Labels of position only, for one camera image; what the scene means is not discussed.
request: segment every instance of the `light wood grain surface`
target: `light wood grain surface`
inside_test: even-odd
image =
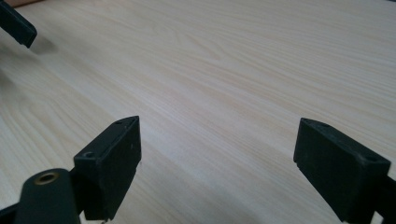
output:
[[[143,160],[113,223],[339,223],[292,155],[299,119],[396,162],[396,4],[47,0],[0,31],[0,207],[116,119]],[[396,177],[395,166],[389,175]]]

